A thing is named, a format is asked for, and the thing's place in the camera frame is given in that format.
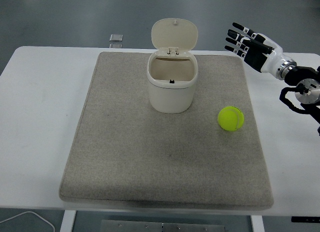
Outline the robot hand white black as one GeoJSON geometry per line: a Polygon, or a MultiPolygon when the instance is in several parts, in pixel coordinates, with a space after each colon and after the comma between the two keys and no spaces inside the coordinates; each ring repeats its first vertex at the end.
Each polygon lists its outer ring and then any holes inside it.
{"type": "Polygon", "coordinates": [[[255,71],[269,73],[283,80],[285,70],[297,65],[292,58],[283,54],[282,47],[266,35],[236,22],[232,26],[237,30],[228,30],[225,40],[230,45],[224,48],[242,58],[255,71]]]}

